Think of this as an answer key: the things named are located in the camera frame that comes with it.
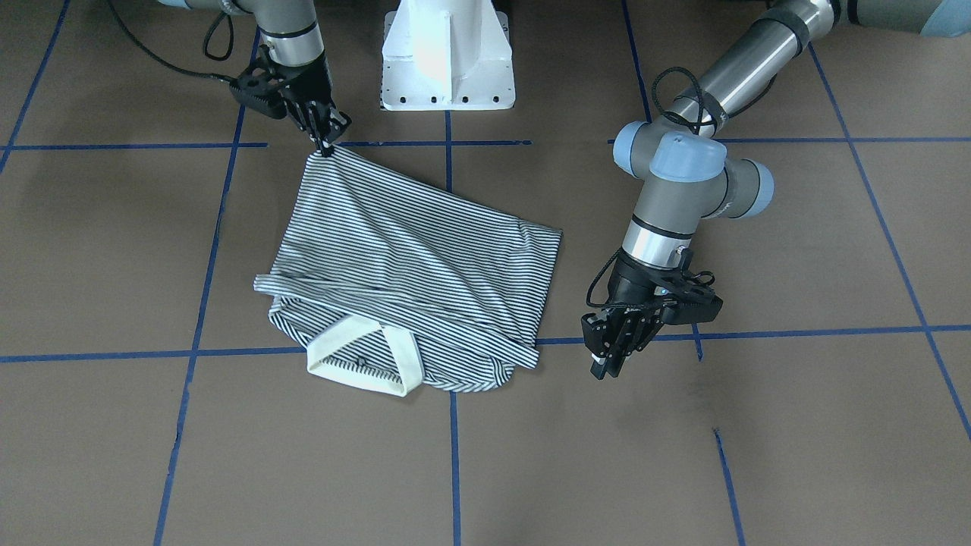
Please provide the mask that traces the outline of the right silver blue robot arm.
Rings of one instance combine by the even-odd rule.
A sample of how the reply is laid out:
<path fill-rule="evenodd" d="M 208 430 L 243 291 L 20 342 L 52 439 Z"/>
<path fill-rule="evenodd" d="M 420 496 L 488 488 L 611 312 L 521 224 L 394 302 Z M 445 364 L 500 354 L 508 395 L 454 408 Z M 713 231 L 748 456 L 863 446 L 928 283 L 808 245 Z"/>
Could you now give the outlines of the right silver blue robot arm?
<path fill-rule="evenodd" d="M 312 1 L 167 1 L 179 9 L 253 15 L 261 43 L 256 58 L 229 77 L 230 93 L 245 108 L 273 120 L 289 118 L 329 158 L 350 125 L 336 106 L 325 41 Z"/>

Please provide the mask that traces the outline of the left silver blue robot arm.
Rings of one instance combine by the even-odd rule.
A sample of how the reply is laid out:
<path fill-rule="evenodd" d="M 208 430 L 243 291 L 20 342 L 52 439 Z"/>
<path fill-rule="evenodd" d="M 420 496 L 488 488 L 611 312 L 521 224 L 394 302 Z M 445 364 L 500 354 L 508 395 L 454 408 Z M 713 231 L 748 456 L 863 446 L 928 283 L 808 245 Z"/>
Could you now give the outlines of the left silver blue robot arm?
<path fill-rule="evenodd" d="M 693 273 L 691 241 L 711 218 L 764 211 L 775 179 L 762 163 L 729 158 L 715 134 L 762 99 L 791 59 L 840 24 L 929 37 L 969 32 L 967 1 L 777 1 L 702 76 L 652 121 L 618 132 L 614 162 L 643 187 L 620 249 L 605 263 L 604 302 L 587 300 L 586 349 L 596 379 L 617 377 L 625 359 L 667 325 L 713 322 L 724 306 L 714 275 Z"/>

